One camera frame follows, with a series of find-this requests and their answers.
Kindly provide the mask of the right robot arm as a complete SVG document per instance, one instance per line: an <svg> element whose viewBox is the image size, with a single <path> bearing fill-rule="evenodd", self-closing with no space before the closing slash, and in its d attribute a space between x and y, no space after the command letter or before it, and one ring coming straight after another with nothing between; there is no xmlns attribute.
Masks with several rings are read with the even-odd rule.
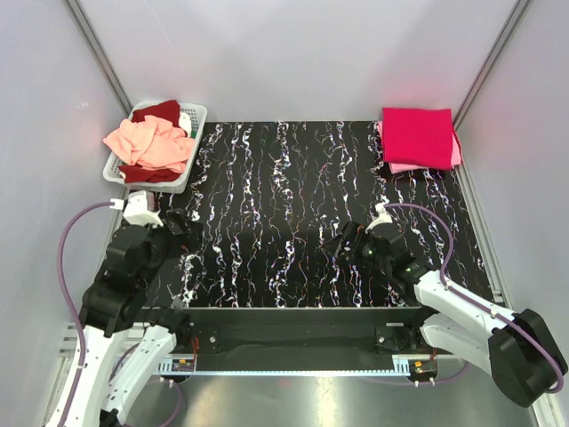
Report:
<svg viewBox="0 0 569 427"><path fill-rule="evenodd" d="M489 374L521 407L563 389L568 365L539 313L515 312L473 294L413 255L394 225L383 223L380 229L376 237L364 225L348 222L324 247L352 266L380 271L403 297L433 311L404 330L409 350L452 353Z"/></svg>

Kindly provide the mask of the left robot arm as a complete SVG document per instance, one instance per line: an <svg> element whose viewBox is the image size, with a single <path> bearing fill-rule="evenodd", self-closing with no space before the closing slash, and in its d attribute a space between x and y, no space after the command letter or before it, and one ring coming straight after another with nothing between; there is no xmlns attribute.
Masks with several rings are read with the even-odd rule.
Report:
<svg viewBox="0 0 569 427"><path fill-rule="evenodd" d="M76 325L76 351L48 425L124 425L165 356L198 349L189 314L165 307L148 319L132 355L123 364L117 361L162 265L195 252L202 244L203 230L203 223L189 220L182 212L161 218L147 211L141 224L126 219L114 232L81 307L70 310Z"/></svg>

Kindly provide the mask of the salmon pink t shirt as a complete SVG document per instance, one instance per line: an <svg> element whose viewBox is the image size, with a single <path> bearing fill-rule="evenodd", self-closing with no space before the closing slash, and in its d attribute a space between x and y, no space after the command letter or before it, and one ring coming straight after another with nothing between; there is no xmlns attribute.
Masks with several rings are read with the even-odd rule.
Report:
<svg viewBox="0 0 569 427"><path fill-rule="evenodd" d="M196 148L195 140L182 129L151 115L138 123L123 120L103 143L126 165L146 170L169 169L175 173L185 171Z"/></svg>

